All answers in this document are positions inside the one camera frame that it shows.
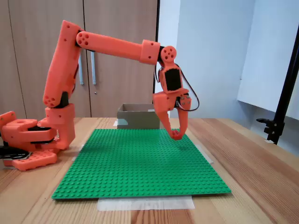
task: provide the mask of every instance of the cardboard box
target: cardboard box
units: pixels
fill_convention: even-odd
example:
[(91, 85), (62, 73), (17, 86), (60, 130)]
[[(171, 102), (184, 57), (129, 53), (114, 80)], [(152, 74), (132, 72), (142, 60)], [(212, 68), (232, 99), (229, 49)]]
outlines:
[(159, 129), (160, 120), (153, 104), (123, 104), (117, 112), (117, 128)]

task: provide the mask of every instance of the white wall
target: white wall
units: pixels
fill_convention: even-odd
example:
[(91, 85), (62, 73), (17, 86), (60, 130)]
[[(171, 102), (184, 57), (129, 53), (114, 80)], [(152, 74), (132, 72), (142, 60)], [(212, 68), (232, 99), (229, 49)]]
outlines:
[[(180, 4), (177, 59), (200, 98), (190, 117), (231, 118), (249, 127), (252, 106), (236, 100), (254, 0), (184, 0)], [(192, 96), (192, 106), (196, 106)]]
[[(238, 100), (276, 111), (299, 23), (299, 0), (256, 0)], [(287, 116), (299, 119), (299, 81)]]
[[(268, 134), (264, 133), (263, 130), (266, 127), (265, 124), (256, 121), (257, 118), (267, 118), (273, 119), (274, 112), (264, 110), (257, 107), (254, 117), (252, 119), (251, 131), (263, 136), (267, 139)], [(293, 118), (285, 118), (285, 128), (282, 136), (280, 136), (278, 141), (278, 146), (283, 149), (299, 155), (299, 121)]]

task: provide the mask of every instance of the black clamp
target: black clamp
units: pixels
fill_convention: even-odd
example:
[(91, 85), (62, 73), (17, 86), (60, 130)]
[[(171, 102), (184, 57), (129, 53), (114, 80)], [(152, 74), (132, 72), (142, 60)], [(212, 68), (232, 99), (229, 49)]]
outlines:
[(258, 118), (256, 121), (266, 124), (266, 128), (263, 132), (268, 134), (267, 140), (271, 140), (274, 144), (277, 145), (279, 137), (282, 135), (282, 132), (285, 127), (284, 122), (275, 122), (274, 120), (269, 120), (265, 118)]

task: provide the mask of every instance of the black metal stand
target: black metal stand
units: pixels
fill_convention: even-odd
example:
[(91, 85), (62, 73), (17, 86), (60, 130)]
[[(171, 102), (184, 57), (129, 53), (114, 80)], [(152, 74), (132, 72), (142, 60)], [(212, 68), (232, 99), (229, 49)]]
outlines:
[(277, 105), (273, 120), (259, 118), (258, 122), (265, 123), (264, 132), (268, 134), (267, 140), (271, 140), (277, 145), (279, 137), (282, 135), (285, 126), (285, 115), (291, 100), (292, 92), (296, 82), (299, 69), (299, 26), (293, 47), (290, 64), (285, 77), (285, 83), (282, 88), (280, 99)]

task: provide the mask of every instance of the green lego baseplate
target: green lego baseplate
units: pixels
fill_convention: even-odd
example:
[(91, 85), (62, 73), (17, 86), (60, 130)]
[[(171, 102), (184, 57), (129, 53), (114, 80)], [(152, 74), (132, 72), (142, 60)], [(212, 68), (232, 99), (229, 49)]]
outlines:
[(187, 135), (96, 129), (53, 199), (223, 194), (231, 190)]

